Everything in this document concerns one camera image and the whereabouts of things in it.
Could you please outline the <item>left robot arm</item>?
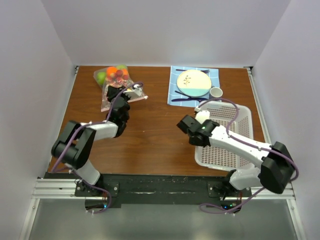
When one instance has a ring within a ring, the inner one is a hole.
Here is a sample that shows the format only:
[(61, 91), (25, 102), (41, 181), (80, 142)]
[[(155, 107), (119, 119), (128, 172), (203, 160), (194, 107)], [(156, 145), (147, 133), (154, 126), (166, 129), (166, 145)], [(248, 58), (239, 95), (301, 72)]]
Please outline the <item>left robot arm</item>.
[(106, 119), (100, 122), (80, 123), (70, 120), (51, 148), (57, 158), (52, 167), (56, 170), (62, 162), (86, 184), (86, 191), (99, 196), (104, 189), (102, 174), (89, 160), (93, 143), (98, 140), (117, 138), (124, 132), (129, 120), (129, 97), (127, 87), (108, 87), (107, 97), (111, 106)]

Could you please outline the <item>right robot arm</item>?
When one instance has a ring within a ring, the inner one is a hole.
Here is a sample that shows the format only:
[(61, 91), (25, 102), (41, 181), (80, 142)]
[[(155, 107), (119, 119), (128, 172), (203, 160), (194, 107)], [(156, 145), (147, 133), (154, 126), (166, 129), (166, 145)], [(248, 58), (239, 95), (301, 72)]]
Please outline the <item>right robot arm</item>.
[(282, 194), (295, 173), (295, 164), (287, 147), (281, 142), (273, 145), (254, 141), (228, 131), (211, 119), (198, 121), (186, 115), (177, 127), (197, 147), (217, 147), (227, 150), (253, 164), (251, 169), (231, 170), (222, 184), (223, 192), (230, 197), (251, 187), (263, 187)]

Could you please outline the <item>clear zip top bag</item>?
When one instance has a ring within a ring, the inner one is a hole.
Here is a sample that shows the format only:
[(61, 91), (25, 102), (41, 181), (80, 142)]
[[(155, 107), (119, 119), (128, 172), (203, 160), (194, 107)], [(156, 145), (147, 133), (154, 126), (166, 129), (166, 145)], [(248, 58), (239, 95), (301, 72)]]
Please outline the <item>clear zip top bag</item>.
[[(132, 81), (132, 79), (130, 78), (129, 75), (129, 71), (128, 71), (128, 67), (124, 64), (120, 64), (120, 65), (116, 65), (114, 66), (117, 68), (117, 72), (116, 72), (116, 76), (115, 77), (108, 77), (106, 76), (104, 84), (103, 85), (99, 85), (97, 83), (97, 73), (98, 72), (105, 72), (106, 73), (106, 68), (97, 70), (93, 73), (93, 78), (96, 81), (96, 83), (101, 87), (102, 89), (102, 103), (101, 103), (101, 108), (100, 111), (101, 112), (106, 112), (110, 109), (111, 103), (109, 103), (109, 101), (107, 100), (106, 94), (108, 92), (108, 86), (112, 86), (115, 88), (119, 88), (119, 87), (127, 87), (131, 84), (133, 84), (134, 82)], [(148, 95), (144, 93), (144, 91), (142, 90), (142, 95), (143, 95), (143, 99), (141, 100), (146, 100), (148, 99)]]

